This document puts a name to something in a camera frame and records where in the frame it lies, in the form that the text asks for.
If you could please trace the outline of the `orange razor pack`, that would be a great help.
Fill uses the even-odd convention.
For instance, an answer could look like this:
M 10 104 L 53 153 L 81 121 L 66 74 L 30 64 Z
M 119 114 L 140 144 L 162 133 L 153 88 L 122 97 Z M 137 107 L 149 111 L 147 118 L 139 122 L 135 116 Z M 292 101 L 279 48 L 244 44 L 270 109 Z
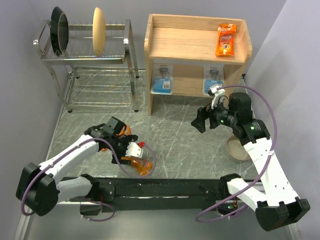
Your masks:
M 126 125 L 112 126 L 111 124 L 106 124 L 102 127 L 100 138 L 107 141 L 108 138 L 112 137 L 122 137 L 130 135 L 130 131 Z
M 131 167 L 134 168 L 142 177 L 146 177 L 152 170 L 153 164 L 145 159 L 131 157 Z
M 215 55 L 234 56 L 234 42 L 237 26 L 235 24 L 219 24 Z

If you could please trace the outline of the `blue razor blister pack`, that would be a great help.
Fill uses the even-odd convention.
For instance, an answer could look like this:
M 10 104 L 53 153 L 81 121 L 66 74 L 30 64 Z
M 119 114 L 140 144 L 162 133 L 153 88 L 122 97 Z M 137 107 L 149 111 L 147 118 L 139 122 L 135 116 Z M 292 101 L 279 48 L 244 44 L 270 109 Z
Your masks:
M 152 70 L 150 93 L 154 95 L 173 94 L 173 65 L 155 63 Z
M 204 66 L 203 67 L 203 85 L 202 94 L 209 96 L 208 91 L 212 86 L 224 85 L 224 69 L 222 66 Z

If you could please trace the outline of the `wooden two-tier shelf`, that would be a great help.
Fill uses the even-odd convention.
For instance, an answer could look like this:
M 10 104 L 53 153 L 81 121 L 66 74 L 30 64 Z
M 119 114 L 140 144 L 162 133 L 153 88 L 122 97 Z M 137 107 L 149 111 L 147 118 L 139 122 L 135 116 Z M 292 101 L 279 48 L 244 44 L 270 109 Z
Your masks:
M 216 56 L 218 26 L 236 25 L 233 56 Z M 223 84 L 229 96 L 235 91 L 253 53 L 245 19 L 150 14 L 144 39 L 146 96 L 148 114 L 152 114 L 152 76 L 154 61 L 173 66 L 174 96 L 204 97 L 204 64 L 222 64 Z

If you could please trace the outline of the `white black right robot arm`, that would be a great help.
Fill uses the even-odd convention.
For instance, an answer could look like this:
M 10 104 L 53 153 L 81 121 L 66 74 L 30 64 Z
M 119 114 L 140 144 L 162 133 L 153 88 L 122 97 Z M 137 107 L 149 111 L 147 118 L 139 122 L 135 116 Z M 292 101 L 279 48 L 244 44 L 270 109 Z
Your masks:
M 234 136 L 250 156 L 258 177 L 251 183 L 246 183 L 236 173 L 221 177 L 218 192 L 223 200 L 200 212 L 195 220 L 204 222 L 201 218 L 203 214 L 238 198 L 244 205 L 229 213 L 222 213 L 220 219 L 235 217 L 240 211 L 251 208 L 259 225 L 267 232 L 297 223 L 311 206 L 307 199 L 299 197 L 289 183 L 274 152 L 276 139 L 271 138 L 262 120 L 253 117 L 249 95 L 232 93 L 228 107 L 224 107 L 221 101 L 225 93 L 223 89 L 210 90 L 208 93 L 213 97 L 212 102 L 197 110 L 192 126 L 204 133 L 205 121 L 209 120 L 211 129 L 220 125 L 232 128 Z

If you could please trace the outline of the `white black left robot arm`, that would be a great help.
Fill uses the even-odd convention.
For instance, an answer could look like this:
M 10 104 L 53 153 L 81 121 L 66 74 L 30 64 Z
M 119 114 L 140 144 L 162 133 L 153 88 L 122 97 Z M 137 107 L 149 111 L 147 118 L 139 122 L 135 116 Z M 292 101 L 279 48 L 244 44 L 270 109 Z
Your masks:
M 16 198 L 21 201 L 20 210 L 25 216 L 44 216 L 57 203 L 73 198 L 98 201 L 104 197 L 100 182 L 84 174 L 63 180 L 65 175 L 87 158 L 110 150 L 112 159 L 119 166 L 122 159 L 142 158 L 143 150 L 138 136 L 127 132 L 128 126 L 111 117 L 107 123 L 89 127 L 72 145 L 53 158 L 38 165 L 27 164 L 21 173 Z

